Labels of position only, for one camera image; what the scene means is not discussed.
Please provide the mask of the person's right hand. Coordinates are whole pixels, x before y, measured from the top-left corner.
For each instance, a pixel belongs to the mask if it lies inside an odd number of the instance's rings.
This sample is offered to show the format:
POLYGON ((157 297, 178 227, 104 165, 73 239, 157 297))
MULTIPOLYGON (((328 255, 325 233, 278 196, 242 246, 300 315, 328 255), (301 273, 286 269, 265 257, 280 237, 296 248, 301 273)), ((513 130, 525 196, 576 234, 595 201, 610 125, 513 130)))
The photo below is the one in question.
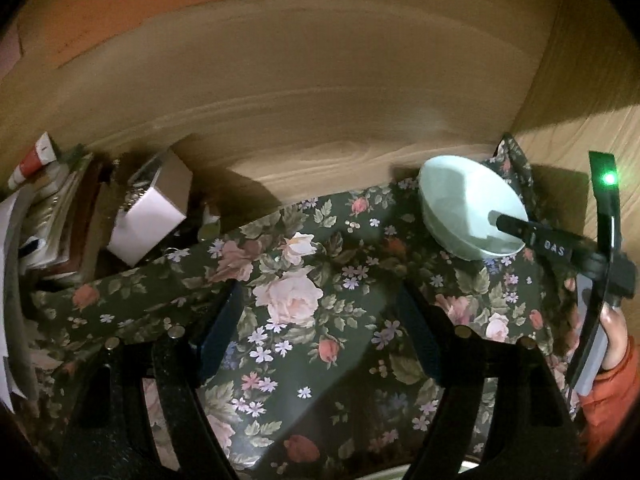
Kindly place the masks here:
MULTIPOLYGON (((582 330, 582 318, 576 302, 572 304, 567 315, 570 328, 565 336, 566 354, 572 356, 579 346, 579 333, 582 330)), ((612 307, 604 302, 600 310, 600 326, 603 328, 608 343, 602 358, 599 373, 614 370, 626 356, 628 348, 628 330, 624 312, 620 307, 612 307)))

